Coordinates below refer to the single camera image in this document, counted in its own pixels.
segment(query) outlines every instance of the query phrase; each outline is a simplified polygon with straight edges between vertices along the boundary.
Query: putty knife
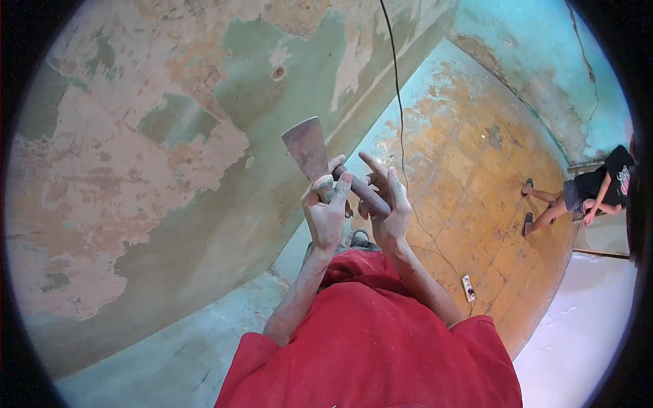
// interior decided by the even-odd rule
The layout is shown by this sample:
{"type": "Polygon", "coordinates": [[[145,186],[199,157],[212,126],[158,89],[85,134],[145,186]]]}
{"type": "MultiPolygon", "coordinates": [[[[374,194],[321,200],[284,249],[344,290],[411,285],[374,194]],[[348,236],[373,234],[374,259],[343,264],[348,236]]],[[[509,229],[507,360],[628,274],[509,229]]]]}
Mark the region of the putty knife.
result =
{"type": "Polygon", "coordinates": [[[291,127],[281,136],[311,188],[328,204],[333,197],[333,176],[328,173],[327,148],[320,119],[314,116],[291,127]]]}
{"type": "MultiPolygon", "coordinates": [[[[347,168],[340,165],[333,170],[333,175],[328,173],[327,148],[317,116],[291,127],[281,138],[299,168],[311,181],[320,201],[326,204],[331,202],[333,181],[337,181],[347,168]]],[[[367,201],[380,217],[390,215],[388,203],[356,176],[351,180],[351,190],[361,200],[367,201]]]]}

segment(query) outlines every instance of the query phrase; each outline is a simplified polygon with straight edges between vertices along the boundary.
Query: red t-shirt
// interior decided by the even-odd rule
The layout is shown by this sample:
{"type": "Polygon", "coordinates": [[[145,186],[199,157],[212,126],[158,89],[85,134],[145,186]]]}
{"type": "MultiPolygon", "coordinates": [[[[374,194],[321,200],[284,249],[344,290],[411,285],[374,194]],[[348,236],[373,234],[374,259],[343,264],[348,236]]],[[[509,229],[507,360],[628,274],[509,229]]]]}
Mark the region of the red t-shirt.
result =
{"type": "Polygon", "coordinates": [[[285,347],[240,340],[216,407],[521,407],[491,317],[451,330],[410,296],[382,252],[336,255],[285,347]]]}

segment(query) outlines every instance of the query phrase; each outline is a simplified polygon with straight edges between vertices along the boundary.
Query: black wire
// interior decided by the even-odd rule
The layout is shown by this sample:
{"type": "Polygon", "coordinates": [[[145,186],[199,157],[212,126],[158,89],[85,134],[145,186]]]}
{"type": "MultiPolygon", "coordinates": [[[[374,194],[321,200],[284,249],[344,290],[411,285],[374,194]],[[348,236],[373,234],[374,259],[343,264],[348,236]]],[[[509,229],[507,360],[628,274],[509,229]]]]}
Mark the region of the black wire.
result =
{"type": "MultiPolygon", "coordinates": [[[[402,174],[404,175],[404,180],[406,181],[406,196],[411,202],[411,205],[413,207],[413,212],[415,213],[415,218],[417,220],[417,223],[419,226],[422,228],[422,230],[427,233],[429,237],[431,237],[431,240],[433,243],[436,245],[436,248],[438,249],[437,251],[434,251],[433,249],[426,249],[422,247],[418,247],[416,245],[413,245],[416,248],[423,249],[425,251],[430,251],[437,253],[442,259],[445,260],[445,262],[453,269],[453,272],[460,278],[462,279],[462,275],[458,273],[456,268],[449,262],[449,259],[445,257],[445,255],[442,253],[442,250],[438,246],[438,242],[436,241],[435,237],[424,228],[424,225],[422,225],[422,221],[419,219],[419,216],[417,215],[417,209],[415,208],[415,203],[413,202],[413,199],[411,198],[410,194],[408,194],[408,177],[406,177],[406,166],[404,165],[404,108],[402,107],[402,98],[400,96],[399,92],[399,72],[397,71],[397,52],[394,47],[394,37],[392,36],[392,26],[390,24],[390,18],[388,17],[388,12],[385,9],[385,4],[383,3],[383,0],[379,0],[381,2],[381,8],[383,9],[383,15],[385,16],[385,22],[388,25],[388,32],[390,33],[390,44],[392,45],[392,60],[394,61],[394,86],[397,90],[397,102],[399,103],[399,119],[401,121],[401,128],[399,131],[399,143],[402,147],[402,174]]],[[[476,293],[474,293],[475,298],[473,303],[471,304],[471,310],[470,310],[470,315],[467,318],[471,317],[471,314],[474,311],[474,306],[476,306],[476,293]]]]}

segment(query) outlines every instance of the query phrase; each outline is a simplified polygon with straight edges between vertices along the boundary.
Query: foot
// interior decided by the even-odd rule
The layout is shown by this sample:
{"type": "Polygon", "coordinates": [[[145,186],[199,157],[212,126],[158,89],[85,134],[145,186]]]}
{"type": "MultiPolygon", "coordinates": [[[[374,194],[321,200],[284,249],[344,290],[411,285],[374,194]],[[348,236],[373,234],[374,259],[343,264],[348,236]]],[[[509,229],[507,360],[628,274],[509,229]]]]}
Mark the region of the foot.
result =
{"type": "Polygon", "coordinates": [[[533,213],[526,214],[524,225],[522,226],[522,236],[526,237],[533,230],[533,213]]]}
{"type": "Polygon", "coordinates": [[[527,196],[533,192],[533,185],[530,183],[524,184],[522,187],[522,196],[527,196]]]}
{"type": "Polygon", "coordinates": [[[352,247],[361,246],[357,244],[360,244],[362,242],[367,242],[369,240],[370,237],[369,235],[367,235],[367,232],[364,229],[359,228],[356,231],[354,231],[354,235],[351,237],[351,246],[352,247]]]}

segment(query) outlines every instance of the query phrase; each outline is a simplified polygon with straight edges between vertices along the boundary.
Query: cracked wall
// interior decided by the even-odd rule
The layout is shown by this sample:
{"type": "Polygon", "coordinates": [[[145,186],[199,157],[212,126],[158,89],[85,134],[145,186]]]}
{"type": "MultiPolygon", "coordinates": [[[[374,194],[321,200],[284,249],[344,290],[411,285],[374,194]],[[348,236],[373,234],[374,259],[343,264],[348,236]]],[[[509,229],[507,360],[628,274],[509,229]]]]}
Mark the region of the cracked wall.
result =
{"type": "Polygon", "coordinates": [[[628,146],[632,122],[623,91],[564,0],[461,0],[447,38],[531,108],[569,165],[628,146]]]}
{"type": "MultiPolygon", "coordinates": [[[[394,97],[380,4],[88,1],[38,70],[8,175],[12,282],[46,369],[86,367],[264,271],[307,183],[280,135],[349,153],[394,97]]],[[[386,1],[400,81],[456,0],[386,1]]]]}

